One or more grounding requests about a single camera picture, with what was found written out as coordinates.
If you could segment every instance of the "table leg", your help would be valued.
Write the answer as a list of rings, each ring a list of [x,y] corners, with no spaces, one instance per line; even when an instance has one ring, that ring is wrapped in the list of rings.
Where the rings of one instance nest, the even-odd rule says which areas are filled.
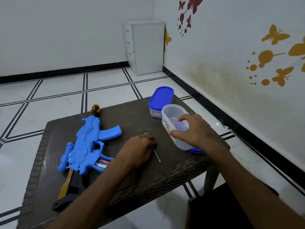
[[[204,180],[204,185],[203,185],[204,193],[213,190],[218,175],[219,175],[219,170],[215,166],[212,166],[207,170],[206,179]]]

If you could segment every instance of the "toy gun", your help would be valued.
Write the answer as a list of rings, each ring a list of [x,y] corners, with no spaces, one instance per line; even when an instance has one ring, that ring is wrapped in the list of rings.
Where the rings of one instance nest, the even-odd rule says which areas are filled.
[[[107,130],[100,130],[100,119],[96,117],[100,112],[99,105],[94,104],[90,110],[91,115],[82,119],[85,125],[77,132],[75,143],[69,142],[66,151],[60,159],[57,167],[59,172],[70,168],[67,181],[61,188],[58,200],[52,205],[54,211],[64,210],[86,188],[83,185],[81,175],[86,175],[89,168],[103,172],[113,159],[102,154],[104,143],[122,135],[119,126]]]

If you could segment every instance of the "white drawer cabinet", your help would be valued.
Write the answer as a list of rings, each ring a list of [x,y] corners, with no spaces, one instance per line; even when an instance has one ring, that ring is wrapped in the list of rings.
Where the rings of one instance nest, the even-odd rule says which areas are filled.
[[[137,75],[162,71],[164,26],[157,20],[124,22],[128,62]]]

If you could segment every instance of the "brown table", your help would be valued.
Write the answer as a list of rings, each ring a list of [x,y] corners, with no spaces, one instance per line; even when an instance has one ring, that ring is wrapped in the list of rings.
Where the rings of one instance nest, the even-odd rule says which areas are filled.
[[[152,153],[145,165],[125,178],[105,214],[101,216],[99,226],[139,208],[205,171],[208,171],[205,191],[213,189],[218,177],[219,172],[207,155],[196,155],[175,146],[162,126],[161,119],[150,116],[149,98],[103,108],[101,111],[101,130],[116,125],[122,130],[121,137],[105,141],[104,155],[115,157],[124,142],[139,135],[141,129],[154,135],[158,141],[156,152],[161,163]],[[190,114],[194,113],[176,96],[173,97],[173,104],[181,105]],[[76,132],[84,125],[82,118],[88,116],[89,112],[47,123],[28,181],[17,228],[44,228],[58,215],[51,207],[57,200],[68,172],[60,173],[56,168],[67,142],[76,140]],[[91,170],[85,177],[87,184],[90,185],[98,175],[97,171]]]

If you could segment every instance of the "clear plastic container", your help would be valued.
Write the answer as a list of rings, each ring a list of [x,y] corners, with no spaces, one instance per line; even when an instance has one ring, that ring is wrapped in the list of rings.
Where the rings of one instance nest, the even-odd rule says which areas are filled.
[[[186,131],[189,129],[187,121],[179,122],[178,118],[183,114],[189,114],[184,108],[177,104],[168,104],[162,108],[162,124],[169,133],[172,130]],[[170,136],[175,145],[182,150],[194,149],[193,146]]]
[[[170,87],[158,87],[151,96],[148,106],[152,117],[162,118],[161,110],[167,105],[171,104],[173,100],[174,91]]]

